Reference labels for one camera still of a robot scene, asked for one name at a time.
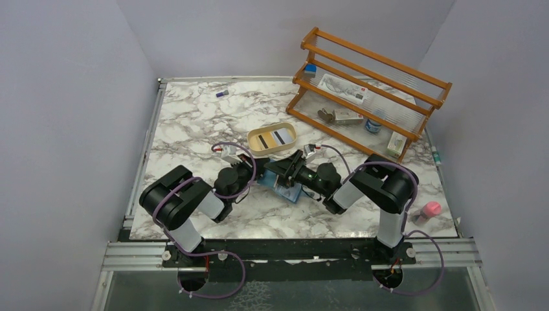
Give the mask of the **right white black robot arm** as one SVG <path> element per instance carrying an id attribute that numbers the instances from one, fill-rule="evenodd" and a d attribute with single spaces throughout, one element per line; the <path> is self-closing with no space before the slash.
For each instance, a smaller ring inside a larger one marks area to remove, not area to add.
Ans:
<path id="1" fill-rule="evenodd" d="M 342 178 L 330 162 L 319 164 L 315 170 L 307 167 L 300 150 L 266 164 L 265 169 L 276 174 L 277 183 L 285 188 L 299 183 L 319 194 L 332 214 L 345 213 L 359 199 L 368 198 L 380 208 L 374 257 L 388 264 L 399 256 L 407 212 L 416 199 L 420 182 L 410 169 L 372 154 L 347 178 Z"/>

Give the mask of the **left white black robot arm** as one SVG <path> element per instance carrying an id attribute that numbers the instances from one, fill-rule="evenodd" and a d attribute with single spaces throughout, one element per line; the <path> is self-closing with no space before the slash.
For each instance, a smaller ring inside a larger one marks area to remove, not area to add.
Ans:
<path id="1" fill-rule="evenodd" d="M 191 170 L 179 165 L 145 188 L 139 205 L 153 217 L 175 244 L 179 244 L 179 258 L 188 266 L 203 260 L 202 236 L 190 217 L 199 211 L 215 223 L 223 221 L 232 211 L 240 192 L 250 181 L 265 172 L 268 157 L 252 160 L 240 154 L 239 162 L 222 168 L 213 184 L 193 176 Z"/>

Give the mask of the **blue leather card holder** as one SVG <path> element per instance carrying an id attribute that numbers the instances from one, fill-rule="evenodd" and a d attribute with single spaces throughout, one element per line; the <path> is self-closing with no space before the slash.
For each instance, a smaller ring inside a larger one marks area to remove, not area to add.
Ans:
<path id="1" fill-rule="evenodd" d="M 275 194 L 287 199 L 291 203 L 297 203 L 303 191 L 301 183 L 295 183 L 290 187 L 282 186 L 278 182 L 278 176 L 269 170 L 266 170 L 263 176 L 258 178 L 257 184 L 270 188 Z"/>

